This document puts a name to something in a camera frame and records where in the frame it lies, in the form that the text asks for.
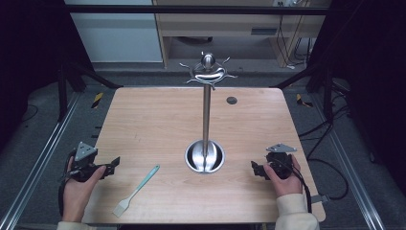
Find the light wooden desk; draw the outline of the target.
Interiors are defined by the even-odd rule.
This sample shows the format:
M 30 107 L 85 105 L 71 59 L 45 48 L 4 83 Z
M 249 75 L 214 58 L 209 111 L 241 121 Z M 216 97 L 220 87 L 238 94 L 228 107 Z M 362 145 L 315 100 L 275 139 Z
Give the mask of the light wooden desk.
M 330 0 L 152 0 L 155 6 L 327 7 Z M 318 36 L 322 15 L 189 14 L 157 13 L 155 19 L 166 55 L 171 37 L 251 36 L 269 39 L 281 67 L 293 63 L 293 51 L 301 38 Z

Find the white cabinet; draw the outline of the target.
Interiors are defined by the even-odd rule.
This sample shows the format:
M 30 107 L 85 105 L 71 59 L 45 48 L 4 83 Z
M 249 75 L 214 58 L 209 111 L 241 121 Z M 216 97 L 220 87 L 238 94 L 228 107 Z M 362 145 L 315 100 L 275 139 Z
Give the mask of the white cabinet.
M 163 61 L 153 13 L 73 12 L 71 16 L 94 63 Z

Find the black horizontal frame bar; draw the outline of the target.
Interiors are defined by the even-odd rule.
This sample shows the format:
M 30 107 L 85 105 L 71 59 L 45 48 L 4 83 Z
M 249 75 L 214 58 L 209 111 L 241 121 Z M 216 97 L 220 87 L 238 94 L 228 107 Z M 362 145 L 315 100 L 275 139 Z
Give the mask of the black horizontal frame bar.
M 273 14 L 328 15 L 330 9 L 244 6 L 125 6 L 125 5 L 67 5 L 69 12 L 84 13 L 197 13 L 197 14 Z

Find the black curtain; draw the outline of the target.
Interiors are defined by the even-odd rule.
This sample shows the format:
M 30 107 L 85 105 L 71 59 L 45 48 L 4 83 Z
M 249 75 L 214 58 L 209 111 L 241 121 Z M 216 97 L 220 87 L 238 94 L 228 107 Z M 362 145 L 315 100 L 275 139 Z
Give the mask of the black curtain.
M 0 0 L 0 150 L 30 94 L 57 81 L 69 63 L 93 68 L 64 0 Z
M 370 151 L 406 196 L 406 0 L 331 0 L 311 60 L 350 84 Z

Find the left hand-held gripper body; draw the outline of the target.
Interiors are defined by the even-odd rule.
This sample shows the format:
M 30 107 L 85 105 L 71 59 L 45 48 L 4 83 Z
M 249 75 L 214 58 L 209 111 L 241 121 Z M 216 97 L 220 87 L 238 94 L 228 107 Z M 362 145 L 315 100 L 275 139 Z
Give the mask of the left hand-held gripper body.
M 94 163 L 97 155 L 98 150 L 96 148 L 80 142 L 74 150 L 74 160 L 66 177 L 73 178 L 77 182 L 86 182 L 100 167 Z

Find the person's left hand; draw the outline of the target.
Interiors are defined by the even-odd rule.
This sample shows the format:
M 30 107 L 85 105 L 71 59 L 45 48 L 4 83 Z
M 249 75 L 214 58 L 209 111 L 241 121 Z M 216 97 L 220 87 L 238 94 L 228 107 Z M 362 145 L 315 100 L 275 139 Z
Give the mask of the person's left hand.
M 67 179 L 63 191 L 63 215 L 61 220 L 81 222 L 85 208 L 98 181 L 105 172 L 105 166 L 96 169 L 85 182 Z

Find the yellow black striped tape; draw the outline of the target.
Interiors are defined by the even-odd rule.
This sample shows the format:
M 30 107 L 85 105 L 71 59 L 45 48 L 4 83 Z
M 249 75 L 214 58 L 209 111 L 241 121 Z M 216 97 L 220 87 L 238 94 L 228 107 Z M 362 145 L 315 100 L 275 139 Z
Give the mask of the yellow black striped tape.
M 102 96 L 103 96 L 102 92 L 97 93 L 97 95 L 95 96 L 95 99 L 91 105 L 91 108 L 98 108 L 98 105 L 102 99 Z
M 296 102 L 297 102 L 297 104 L 300 104 L 300 105 L 303 105 L 306 107 L 313 107 L 313 103 L 307 103 L 307 102 L 303 101 L 301 94 L 296 95 Z

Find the person's right hand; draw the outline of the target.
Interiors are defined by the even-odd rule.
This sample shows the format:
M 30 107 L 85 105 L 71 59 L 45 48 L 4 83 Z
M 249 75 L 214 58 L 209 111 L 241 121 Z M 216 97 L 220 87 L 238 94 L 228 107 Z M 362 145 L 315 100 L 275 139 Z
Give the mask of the person's right hand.
M 291 174 L 286 179 L 280 179 L 270 166 L 264 165 L 263 168 L 273 184 L 277 197 L 303 192 L 303 184 L 296 175 Z

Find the teal handled silicone brush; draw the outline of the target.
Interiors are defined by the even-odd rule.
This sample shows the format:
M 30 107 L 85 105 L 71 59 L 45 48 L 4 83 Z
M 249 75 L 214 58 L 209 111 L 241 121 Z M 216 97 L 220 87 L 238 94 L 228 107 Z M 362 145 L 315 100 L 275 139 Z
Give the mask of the teal handled silicone brush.
M 113 215 L 119 218 L 129 207 L 131 199 L 137 195 L 137 193 L 148 183 L 148 181 L 159 171 L 160 166 L 154 166 L 151 171 L 146 175 L 146 177 L 140 182 L 136 189 L 125 199 L 121 200 L 115 209 L 113 210 Z

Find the black metal stand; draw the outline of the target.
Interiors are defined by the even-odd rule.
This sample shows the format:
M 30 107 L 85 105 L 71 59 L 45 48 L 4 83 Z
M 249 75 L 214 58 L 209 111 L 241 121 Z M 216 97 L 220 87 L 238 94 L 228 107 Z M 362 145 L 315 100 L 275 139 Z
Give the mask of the black metal stand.
M 61 122 L 68 113 L 68 101 L 67 101 L 67 88 L 66 83 L 69 83 L 75 92 L 83 92 L 86 88 L 86 84 L 82 79 L 83 76 L 87 76 L 94 81 L 99 82 L 111 89 L 121 88 L 119 84 L 116 84 L 110 80 L 97 74 L 94 70 L 86 68 L 78 63 L 70 62 L 61 64 L 57 70 L 57 85 L 58 85 L 58 99 L 59 99 L 59 116 L 58 120 Z
M 323 114 L 327 119 L 327 122 L 333 123 L 333 111 L 332 111 L 332 72 L 330 68 L 322 64 L 312 64 L 307 66 L 303 71 L 294 75 L 293 77 L 284 80 L 276 85 L 273 85 L 273 88 L 284 89 L 290 84 L 303 79 L 304 77 L 310 77 L 306 85 L 306 90 L 308 92 L 316 92 L 321 86 L 324 87 L 323 94 Z

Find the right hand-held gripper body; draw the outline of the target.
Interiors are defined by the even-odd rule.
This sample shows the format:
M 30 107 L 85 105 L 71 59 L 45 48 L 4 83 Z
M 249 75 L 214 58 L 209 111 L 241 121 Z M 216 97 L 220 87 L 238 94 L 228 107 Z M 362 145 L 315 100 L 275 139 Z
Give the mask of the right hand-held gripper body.
M 268 165 L 274 170 L 275 174 L 280 179 L 288 178 L 293 172 L 291 152 L 295 152 L 297 149 L 278 143 L 266 150 L 268 151 L 266 155 Z

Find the aluminium floor rail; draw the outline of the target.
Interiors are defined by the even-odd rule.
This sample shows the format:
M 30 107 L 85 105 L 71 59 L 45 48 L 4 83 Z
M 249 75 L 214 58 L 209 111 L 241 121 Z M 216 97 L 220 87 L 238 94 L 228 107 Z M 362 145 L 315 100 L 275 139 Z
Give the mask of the aluminium floor rail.
M 75 112 L 78 106 L 80 97 L 80 93 L 72 94 L 72 99 L 68 103 L 66 114 L 56 123 L 53 132 L 48 138 L 42 152 L 36 159 L 36 162 L 31 167 L 31 171 L 24 181 L 24 184 L 22 185 L 14 202 L 8 209 L 7 213 L 0 219 L 0 230 L 13 230 L 16 226 L 38 184 L 40 177 L 47 167 L 49 160 L 53 156 L 59 140 L 71 120 L 72 114 Z
M 326 124 L 319 144 L 308 153 L 318 190 L 329 195 L 324 225 L 340 230 L 386 230 L 363 175 L 372 163 L 344 97 L 333 98 L 332 111 L 333 123 Z

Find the steel utensil hanging rack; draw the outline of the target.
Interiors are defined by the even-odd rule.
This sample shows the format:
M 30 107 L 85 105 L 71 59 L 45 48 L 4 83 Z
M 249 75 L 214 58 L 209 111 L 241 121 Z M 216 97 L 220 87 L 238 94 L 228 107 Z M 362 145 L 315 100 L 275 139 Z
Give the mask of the steel utensil hanging rack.
M 187 166 L 195 173 L 215 173 L 224 164 L 225 151 L 216 141 L 211 140 L 210 117 L 212 92 L 215 85 L 232 75 L 224 67 L 230 59 L 227 57 L 218 62 L 212 53 L 201 53 L 201 59 L 193 67 L 181 63 L 182 67 L 189 69 L 190 82 L 199 82 L 203 85 L 203 121 L 202 139 L 190 143 L 185 152 Z

